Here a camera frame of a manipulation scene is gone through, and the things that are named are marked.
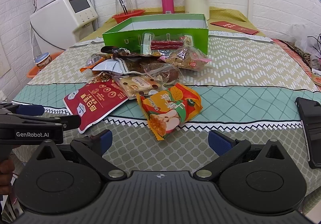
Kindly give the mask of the person's left hand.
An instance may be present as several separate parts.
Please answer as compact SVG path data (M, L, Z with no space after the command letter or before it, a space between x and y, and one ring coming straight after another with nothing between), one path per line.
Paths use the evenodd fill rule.
M0 164L0 195L8 195L11 192L11 179L15 170L11 159L4 160Z

